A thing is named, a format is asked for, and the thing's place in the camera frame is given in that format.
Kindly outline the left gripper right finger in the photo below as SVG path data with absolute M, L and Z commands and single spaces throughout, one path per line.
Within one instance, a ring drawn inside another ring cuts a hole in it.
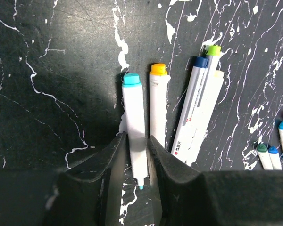
M 157 226 L 283 226 L 283 170 L 199 172 L 148 139 Z

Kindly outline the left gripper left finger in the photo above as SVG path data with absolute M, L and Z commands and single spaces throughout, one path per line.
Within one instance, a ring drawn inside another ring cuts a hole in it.
M 126 134 L 67 171 L 0 170 L 0 226 L 116 226 Z

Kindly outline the dark blue capped marker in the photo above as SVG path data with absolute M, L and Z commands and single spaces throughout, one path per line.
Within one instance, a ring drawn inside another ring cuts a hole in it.
M 194 108 L 198 101 L 198 92 L 201 88 L 201 82 L 207 71 L 208 59 L 204 57 L 197 57 L 193 65 L 189 84 L 184 99 L 182 112 L 176 134 L 171 150 L 171 154 L 176 158 L 184 161 L 184 152 L 187 144 L 187 136 L 189 135 L 191 128 L 191 118 L 194 112 Z

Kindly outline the dark green capped marker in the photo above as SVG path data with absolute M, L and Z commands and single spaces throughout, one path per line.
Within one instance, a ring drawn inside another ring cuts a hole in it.
M 259 144 L 256 148 L 256 151 L 263 166 L 263 169 L 273 170 L 271 158 L 269 156 L 267 147 L 264 144 Z

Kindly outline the teal capped white marker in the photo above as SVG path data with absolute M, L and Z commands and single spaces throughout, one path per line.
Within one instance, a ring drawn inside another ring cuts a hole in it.
M 123 76 L 122 94 L 133 178 L 142 190 L 148 175 L 143 87 L 136 73 Z

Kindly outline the orange capped white marker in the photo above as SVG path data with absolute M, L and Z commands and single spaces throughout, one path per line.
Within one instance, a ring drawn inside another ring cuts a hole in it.
M 166 65 L 156 63 L 149 72 L 150 135 L 165 146 L 167 87 L 171 77 Z

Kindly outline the yellow capped white marker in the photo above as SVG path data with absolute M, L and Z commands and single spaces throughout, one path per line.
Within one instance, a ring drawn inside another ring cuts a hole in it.
M 215 74 L 208 80 L 205 87 L 203 98 L 196 116 L 196 131 L 186 159 L 186 165 L 188 166 L 191 166 L 192 163 L 196 162 L 223 83 L 224 72 L 215 70 Z

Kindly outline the green capped white marker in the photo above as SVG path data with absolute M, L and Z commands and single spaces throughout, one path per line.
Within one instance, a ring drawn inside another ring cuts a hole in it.
M 204 80 L 202 83 L 201 87 L 201 93 L 200 93 L 200 98 L 198 101 L 198 106 L 200 107 L 201 102 L 204 98 L 204 93 L 207 90 L 208 82 L 211 80 L 211 78 L 214 76 L 219 59 L 220 59 L 220 52 L 221 52 L 221 46 L 218 45 L 212 45 L 209 46 L 207 53 L 206 53 L 206 58 L 208 59 L 208 64 L 207 64 L 207 72 L 204 76 Z

